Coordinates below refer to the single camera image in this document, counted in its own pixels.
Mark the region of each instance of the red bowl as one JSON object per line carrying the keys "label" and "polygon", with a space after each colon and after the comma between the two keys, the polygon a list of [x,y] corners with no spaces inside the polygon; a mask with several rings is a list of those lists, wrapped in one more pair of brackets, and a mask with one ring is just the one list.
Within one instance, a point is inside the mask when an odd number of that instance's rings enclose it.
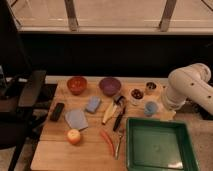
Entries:
{"label": "red bowl", "polygon": [[67,87],[73,95],[79,95],[87,88],[87,80],[82,76],[74,76],[67,81]]}
{"label": "red bowl", "polygon": [[114,96],[121,89],[121,82],[114,77],[103,78],[99,82],[99,88],[106,96]]}

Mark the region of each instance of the orange bowl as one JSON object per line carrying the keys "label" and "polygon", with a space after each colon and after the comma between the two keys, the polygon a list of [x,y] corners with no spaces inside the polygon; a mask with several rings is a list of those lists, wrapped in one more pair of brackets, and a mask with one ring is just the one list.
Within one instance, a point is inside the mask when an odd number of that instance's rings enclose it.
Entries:
{"label": "orange bowl", "polygon": [[67,81],[67,87],[73,95],[79,95],[87,88],[87,80],[82,76],[74,76]]}

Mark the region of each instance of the purple bowl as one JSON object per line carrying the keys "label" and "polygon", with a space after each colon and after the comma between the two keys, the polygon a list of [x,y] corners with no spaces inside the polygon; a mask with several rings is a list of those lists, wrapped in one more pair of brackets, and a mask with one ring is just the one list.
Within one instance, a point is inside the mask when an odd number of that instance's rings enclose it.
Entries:
{"label": "purple bowl", "polygon": [[106,77],[99,82],[99,87],[106,96],[113,96],[120,91],[121,82],[114,77]]}

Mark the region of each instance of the metal spoon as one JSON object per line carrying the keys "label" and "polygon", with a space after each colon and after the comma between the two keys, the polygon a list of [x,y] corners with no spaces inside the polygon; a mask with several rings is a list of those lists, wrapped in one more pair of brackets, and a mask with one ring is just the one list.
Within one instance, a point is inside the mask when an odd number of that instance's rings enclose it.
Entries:
{"label": "metal spoon", "polygon": [[124,136],[124,129],[119,129],[118,130],[118,136],[119,136],[119,141],[115,150],[115,159],[118,160],[118,155],[119,155],[119,149],[120,149],[120,145],[121,145],[121,139]]}

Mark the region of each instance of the cable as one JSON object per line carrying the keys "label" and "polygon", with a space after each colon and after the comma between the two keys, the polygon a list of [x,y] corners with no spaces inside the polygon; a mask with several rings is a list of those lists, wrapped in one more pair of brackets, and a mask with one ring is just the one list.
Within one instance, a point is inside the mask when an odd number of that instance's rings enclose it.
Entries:
{"label": "cable", "polygon": [[17,2],[18,0],[15,0],[10,6],[13,7]]}
{"label": "cable", "polygon": [[213,12],[213,8],[204,0],[201,0],[212,12]]}

